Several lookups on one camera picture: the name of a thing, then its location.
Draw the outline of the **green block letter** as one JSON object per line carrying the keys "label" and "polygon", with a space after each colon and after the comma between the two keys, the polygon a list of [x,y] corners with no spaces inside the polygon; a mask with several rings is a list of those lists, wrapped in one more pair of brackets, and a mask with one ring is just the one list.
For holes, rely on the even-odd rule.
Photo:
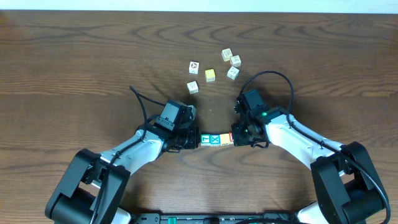
{"label": "green block letter", "polygon": [[210,142],[210,134],[202,134],[201,135],[201,146],[210,146],[211,142]]}

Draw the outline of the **red block letter M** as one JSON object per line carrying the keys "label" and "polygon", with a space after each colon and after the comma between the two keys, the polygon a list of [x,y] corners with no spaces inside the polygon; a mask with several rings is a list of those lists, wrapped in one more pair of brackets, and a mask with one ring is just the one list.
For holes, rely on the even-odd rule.
{"label": "red block letter M", "polygon": [[229,133],[229,143],[234,144],[233,134],[232,132]]}

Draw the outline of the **blue block letter X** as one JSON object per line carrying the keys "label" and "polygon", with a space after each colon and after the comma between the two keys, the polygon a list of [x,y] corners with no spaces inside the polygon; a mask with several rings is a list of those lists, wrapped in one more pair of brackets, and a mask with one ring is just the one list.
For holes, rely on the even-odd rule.
{"label": "blue block letter X", "polygon": [[215,146],[220,146],[221,145],[221,139],[219,134],[212,134],[210,136],[210,146],[215,147]]}

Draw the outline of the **plain yellow wooden block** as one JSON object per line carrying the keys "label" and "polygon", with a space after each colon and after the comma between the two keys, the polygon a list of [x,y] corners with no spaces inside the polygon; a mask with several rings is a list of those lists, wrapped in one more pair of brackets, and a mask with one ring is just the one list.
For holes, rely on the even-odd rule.
{"label": "plain yellow wooden block", "polygon": [[230,141],[229,133],[220,134],[220,145],[226,146],[226,145],[230,145],[230,144],[231,144],[231,141]]}

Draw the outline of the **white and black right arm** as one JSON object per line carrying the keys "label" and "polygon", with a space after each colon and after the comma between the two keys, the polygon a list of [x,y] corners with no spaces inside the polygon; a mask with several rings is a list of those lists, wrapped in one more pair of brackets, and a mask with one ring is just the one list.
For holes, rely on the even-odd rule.
{"label": "white and black right arm", "polygon": [[312,173],[317,201],[301,209],[301,223],[361,223],[391,206],[366,148],[324,138],[299,123],[289,111],[267,105],[236,106],[241,119],[232,125],[235,146],[279,146]]}

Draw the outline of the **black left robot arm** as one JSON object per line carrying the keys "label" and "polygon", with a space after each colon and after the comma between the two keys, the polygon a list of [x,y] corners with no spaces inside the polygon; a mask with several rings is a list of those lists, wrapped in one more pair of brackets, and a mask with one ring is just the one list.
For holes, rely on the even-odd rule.
{"label": "black left robot arm", "polygon": [[119,206],[130,176],[165,152],[195,149],[199,142],[196,126],[168,132],[150,124],[111,150],[82,149],[50,197],[45,216],[55,223],[130,223],[132,215]]}

